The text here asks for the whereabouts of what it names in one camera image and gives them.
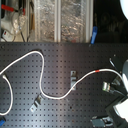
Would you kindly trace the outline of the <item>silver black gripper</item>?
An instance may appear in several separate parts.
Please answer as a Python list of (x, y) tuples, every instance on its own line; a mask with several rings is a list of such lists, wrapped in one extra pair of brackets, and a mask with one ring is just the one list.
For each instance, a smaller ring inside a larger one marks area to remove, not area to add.
[(128, 94), (128, 60), (122, 63), (117, 56), (113, 56), (109, 59), (111, 65), (117, 70), (118, 76), (110, 84), (110, 92), (118, 93), (122, 95), (121, 92), (121, 80)]

